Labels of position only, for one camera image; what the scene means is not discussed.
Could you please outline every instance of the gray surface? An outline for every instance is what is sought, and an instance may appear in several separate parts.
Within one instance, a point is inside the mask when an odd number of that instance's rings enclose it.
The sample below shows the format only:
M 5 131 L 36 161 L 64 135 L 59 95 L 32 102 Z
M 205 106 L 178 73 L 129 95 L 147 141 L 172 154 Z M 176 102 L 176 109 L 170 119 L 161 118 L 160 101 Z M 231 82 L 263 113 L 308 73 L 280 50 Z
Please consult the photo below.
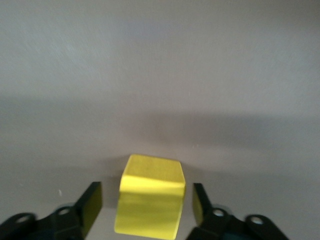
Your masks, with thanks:
M 320 238 L 317 1 L 0 2 L 0 221 L 49 214 L 102 181 L 89 240 L 113 232 L 131 153 L 292 240 Z

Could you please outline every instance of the black mechanical part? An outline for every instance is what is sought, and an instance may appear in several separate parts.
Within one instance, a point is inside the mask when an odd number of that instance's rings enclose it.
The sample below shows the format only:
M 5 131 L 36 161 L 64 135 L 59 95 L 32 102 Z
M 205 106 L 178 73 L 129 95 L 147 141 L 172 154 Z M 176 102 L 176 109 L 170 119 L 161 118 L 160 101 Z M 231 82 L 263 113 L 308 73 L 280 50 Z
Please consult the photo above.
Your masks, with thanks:
M 193 212 L 198 227 L 186 240 L 289 240 L 263 215 L 237 219 L 222 207 L 214 207 L 201 183 L 193 184 Z
M 93 182 L 73 206 L 37 220 L 16 214 L 0 225 L 0 240 L 84 240 L 102 208 L 102 184 Z

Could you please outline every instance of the yellow cube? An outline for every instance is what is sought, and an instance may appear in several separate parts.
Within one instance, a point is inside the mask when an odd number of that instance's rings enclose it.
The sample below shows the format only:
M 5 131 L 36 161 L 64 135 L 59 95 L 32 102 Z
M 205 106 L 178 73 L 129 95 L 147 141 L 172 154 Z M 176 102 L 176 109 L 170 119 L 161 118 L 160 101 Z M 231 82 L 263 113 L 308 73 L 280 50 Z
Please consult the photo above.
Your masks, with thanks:
M 174 240 L 185 191 L 179 161 L 131 155 L 121 178 L 115 232 Z

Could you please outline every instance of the cube top face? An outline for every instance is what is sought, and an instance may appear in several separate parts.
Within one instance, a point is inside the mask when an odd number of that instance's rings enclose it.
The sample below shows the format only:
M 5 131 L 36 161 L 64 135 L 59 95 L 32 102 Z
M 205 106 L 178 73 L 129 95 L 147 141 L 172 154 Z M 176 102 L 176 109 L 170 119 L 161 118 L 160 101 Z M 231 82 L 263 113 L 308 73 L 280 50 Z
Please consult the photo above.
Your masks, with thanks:
M 131 155 L 123 172 L 114 230 L 149 238 L 176 238 L 186 182 L 179 161 Z
M 166 182 L 186 183 L 179 161 L 154 156 L 132 154 L 124 174 Z

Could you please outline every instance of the screw hole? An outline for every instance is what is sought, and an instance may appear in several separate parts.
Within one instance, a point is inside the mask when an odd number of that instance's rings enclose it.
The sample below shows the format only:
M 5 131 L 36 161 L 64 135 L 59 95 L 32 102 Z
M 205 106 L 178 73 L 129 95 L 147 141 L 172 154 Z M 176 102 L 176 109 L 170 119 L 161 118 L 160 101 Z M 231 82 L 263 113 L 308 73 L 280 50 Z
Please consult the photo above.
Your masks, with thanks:
M 216 215 L 217 217 L 223 217 L 225 215 L 224 212 L 221 211 L 220 209 L 213 210 L 213 214 Z
M 260 217 L 257 217 L 257 216 L 253 216 L 251 217 L 251 221 L 255 224 L 259 224 L 259 225 L 262 225 L 264 224 L 264 221 L 262 221 L 262 219 Z
M 68 212 L 70 212 L 70 209 L 69 208 L 64 208 L 62 210 L 59 211 L 59 215 L 65 215 L 67 214 Z
M 15 221 L 15 223 L 17 223 L 17 224 L 23 223 L 23 222 L 27 221 L 27 220 L 29 219 L 29 217 L 30 217 L 29 215 L 27 215 L 27 216 L 22 216 L 22 217 L 18 218 L 18 219 Z

